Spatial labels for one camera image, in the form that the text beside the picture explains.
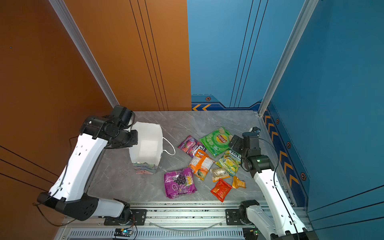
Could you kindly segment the green Lays chips bag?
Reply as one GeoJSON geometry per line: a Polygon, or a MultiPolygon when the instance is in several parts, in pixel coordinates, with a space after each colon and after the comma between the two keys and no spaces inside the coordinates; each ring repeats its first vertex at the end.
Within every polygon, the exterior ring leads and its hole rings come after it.
{"type": "Polygon", "coordinates": [[[200,142],[215,158],[229,149],[229,143],[232,138],[233,135],[226,128],[220,127],[200,138],[200,142]]]}

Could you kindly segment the purple grape candy bag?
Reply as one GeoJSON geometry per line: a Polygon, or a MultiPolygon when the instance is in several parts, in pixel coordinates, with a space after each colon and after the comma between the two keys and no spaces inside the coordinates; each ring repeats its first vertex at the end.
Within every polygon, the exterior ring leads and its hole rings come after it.
{"type": "Polygon", "coordinates": [[[194,174],[190,168],[165,173],[164,186],[166,197],[169,199],[193,194],[197,191],[194,174]]]}

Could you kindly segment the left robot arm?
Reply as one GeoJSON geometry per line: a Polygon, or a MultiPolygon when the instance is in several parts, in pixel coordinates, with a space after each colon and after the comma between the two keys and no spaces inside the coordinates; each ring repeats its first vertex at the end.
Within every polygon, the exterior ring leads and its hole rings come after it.
{"type": "Polygon", "coordinates": [[[48,192],[39,194],[35,206],[44,205],[79,221],[101,217],[111,218],[120,225],[128,224],[133,217],[130,204],[92,197],[86,188],[104,150],[137,145],[138,132],[132,130],[134,122],[135,115],[131,112],[88,117],[63,172],[48,192]]]}

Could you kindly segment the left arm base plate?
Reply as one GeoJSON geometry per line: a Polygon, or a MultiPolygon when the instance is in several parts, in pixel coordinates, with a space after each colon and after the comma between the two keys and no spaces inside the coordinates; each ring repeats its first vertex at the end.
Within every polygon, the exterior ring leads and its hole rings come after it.
{"type": "Polygon", "coordinates": [[[105,226],[143,226],[147,217],[146,209],[130,209],[123,211],[123,213],[117,217],[106,217],[104,221],[105,226]]]}

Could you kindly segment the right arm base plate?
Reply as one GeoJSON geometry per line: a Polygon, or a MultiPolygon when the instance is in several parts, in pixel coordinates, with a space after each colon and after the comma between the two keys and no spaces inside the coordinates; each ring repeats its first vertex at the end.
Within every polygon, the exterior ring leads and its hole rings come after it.
{"type": "Polygon", "coordinates": [[[249,225],[242,219],[239,209],[226,209],[225,214],[228,226],[249,225]]]}

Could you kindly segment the orange Fox's candy bag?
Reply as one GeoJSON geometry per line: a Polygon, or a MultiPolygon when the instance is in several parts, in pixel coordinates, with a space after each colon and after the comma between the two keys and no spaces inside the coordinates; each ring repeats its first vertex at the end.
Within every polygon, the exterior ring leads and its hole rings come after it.
{"type": "Polygon", "coordinates": [[[215,161],[203,150],[197,150],[189,164],[189,168],[197,178],[204,181],[214,163],[215,161]]]}

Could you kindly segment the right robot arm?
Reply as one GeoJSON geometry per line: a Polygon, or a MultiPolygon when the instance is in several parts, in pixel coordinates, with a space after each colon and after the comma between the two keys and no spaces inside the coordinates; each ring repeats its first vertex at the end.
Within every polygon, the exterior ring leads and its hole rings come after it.
{"type": "Polygon", "coordinates": [[[240,219],[246,225],[255,225],[267,240],[317,240],[315,231],[309,231],[300,220],[284,194],[271,159],[262,155],[258,127],[235,135],[229,143],[232,151],[240,154],[240,166],[255,180],[272,214],[269,217],[255,200],[241,202],[240,219]]]}

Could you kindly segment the floral white paper bag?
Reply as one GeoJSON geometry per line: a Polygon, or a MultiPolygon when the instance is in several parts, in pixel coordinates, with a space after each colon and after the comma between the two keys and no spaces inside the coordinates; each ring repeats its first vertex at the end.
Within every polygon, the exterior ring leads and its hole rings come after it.
{"type": "Polygon", "coordinates": [[[136,174],[154,175],[162,154],[175,155],[175,147],[171,146],[172,153],[163,148],[163,142],[167,139],[164,138],[163,130],[158,124],[136,122],[132,130],[138,132],[138,144],[129,148],[134,170],[136,174]]]}

